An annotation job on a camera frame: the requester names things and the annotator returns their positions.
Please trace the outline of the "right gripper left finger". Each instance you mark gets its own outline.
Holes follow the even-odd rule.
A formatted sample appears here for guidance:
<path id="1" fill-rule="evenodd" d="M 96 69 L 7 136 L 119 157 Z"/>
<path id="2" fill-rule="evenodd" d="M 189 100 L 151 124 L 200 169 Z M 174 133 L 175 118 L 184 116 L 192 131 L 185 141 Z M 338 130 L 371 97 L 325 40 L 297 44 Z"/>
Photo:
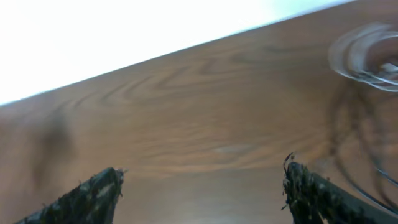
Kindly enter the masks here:
<path id="1" fill-rule="evenodd" d="M 17 224 L 112 224 L 124 170 L 106 168 Z"/>

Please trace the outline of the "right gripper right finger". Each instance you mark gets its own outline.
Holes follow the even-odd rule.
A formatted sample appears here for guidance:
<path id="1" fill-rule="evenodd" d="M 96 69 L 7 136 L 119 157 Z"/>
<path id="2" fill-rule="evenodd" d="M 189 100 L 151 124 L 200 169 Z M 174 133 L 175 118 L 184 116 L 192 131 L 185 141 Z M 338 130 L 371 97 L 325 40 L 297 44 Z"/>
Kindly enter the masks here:
<path id="1" fill-rule="evenodd" d="M 290 153 L 284 160 L 282 192 L 294 224 L 388 224 L 397 216 L 383 212 L 354 197 L 329 180 L 294 161 Z"/>

